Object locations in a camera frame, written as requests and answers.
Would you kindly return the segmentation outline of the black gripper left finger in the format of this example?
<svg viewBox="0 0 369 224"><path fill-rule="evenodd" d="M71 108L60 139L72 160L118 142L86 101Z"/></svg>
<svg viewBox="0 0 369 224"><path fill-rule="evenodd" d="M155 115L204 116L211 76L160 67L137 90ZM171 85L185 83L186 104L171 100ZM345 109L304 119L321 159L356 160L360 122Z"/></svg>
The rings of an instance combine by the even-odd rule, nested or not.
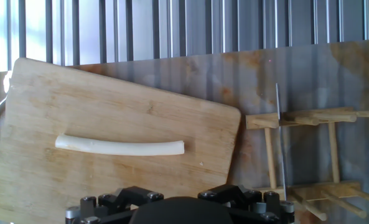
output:
<svg viewBox="0 0 369 224"><path fill-rule="evenodd" d="M77 206L65 210L65 224L129 223L135 210L164 199L164 195L137 186L120 188L113 193L84 196Z"/></svg>

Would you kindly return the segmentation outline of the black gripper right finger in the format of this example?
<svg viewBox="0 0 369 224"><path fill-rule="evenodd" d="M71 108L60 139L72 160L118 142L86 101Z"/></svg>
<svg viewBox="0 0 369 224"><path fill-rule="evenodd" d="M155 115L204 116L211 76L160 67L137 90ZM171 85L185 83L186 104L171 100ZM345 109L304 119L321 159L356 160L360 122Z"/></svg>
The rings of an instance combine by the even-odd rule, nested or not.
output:
<svg viewBox="0 0 369 224"><path fill-rule="evenodd" d="M275 191L261 192L239 185L225 184L198 194L198 198L221 205L228 223L293 224L294 204L281 200Z"/></svg>

